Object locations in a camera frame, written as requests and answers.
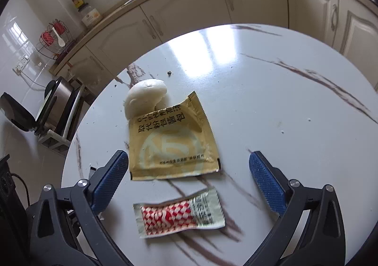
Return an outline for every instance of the silver bolt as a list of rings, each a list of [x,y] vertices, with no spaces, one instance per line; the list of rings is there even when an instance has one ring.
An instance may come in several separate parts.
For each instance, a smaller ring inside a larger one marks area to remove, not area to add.
[[[326,185],[326,190],[329,192],[333,192],[333,186],[332,185]]]
[[[300,183],[297,180],[290,180],[290,185],[293,187],[299,187]]]
[[[50,184],[47,184],[47,185],[45,185],[45,186],[43,187],[43,190],[44,190],[45,192],[48,192],[51,188],[52,188],[52,186],[51,186]]]
[[[81,179],[77,184],[78,184],[79,187],[84,187],[88,184],[88,180]]]

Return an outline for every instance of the white marble table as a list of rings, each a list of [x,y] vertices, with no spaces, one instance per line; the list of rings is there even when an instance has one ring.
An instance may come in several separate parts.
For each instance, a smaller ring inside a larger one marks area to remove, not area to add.
[[[105,165],[116,150],[129,151],[123,101],[131,85],[152,77],[165,81],[168,105],[197,92],[222,173],[170,181],[130,181],[126,174],[103,224],[135,265],[243,265],[274,224],[248,168],[251,150],[262,151],[288,179],[335,187],[346,261],[353,257],[378,219],[378,97],[354,65],[313,38],[273,26],[218,26],[173,39],[99,95],[71,144],[62,187],[88,178],[90,164]],[[210,184],[226,228],[139,239],[133,203],[158,203]]]

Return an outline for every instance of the snack packet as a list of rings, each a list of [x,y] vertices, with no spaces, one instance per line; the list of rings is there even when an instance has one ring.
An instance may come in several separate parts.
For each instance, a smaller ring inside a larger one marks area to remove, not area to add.
[[[130,120],[132,180],[170,179],[219,170],[214,136],[194,91],[178,105]]]
[[[191,228],[223,228],[226,223],[215,188],[160,204],[134,204],[140,238],[164,236]]]

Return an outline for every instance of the white spoon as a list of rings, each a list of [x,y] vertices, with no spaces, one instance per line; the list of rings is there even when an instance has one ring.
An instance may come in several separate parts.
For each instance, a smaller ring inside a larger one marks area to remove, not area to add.
[[[62,48],[66,45],[66,43],[64,42],[64,40],[58,35],[58,33],[56,32],[55,30],[55,27],[52,28],[52,30],[54,31],[56,37],[58,37],[58,44],[59,46],[61,46]]]

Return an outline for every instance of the red checkered pattern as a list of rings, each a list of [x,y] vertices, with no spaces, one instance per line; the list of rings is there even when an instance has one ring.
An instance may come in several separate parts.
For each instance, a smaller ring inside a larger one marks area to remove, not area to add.
[[[190,216],[189,201],[182,201],[164,207],[141,206],[142,218],[147,235],[178,232],[197,226]]]

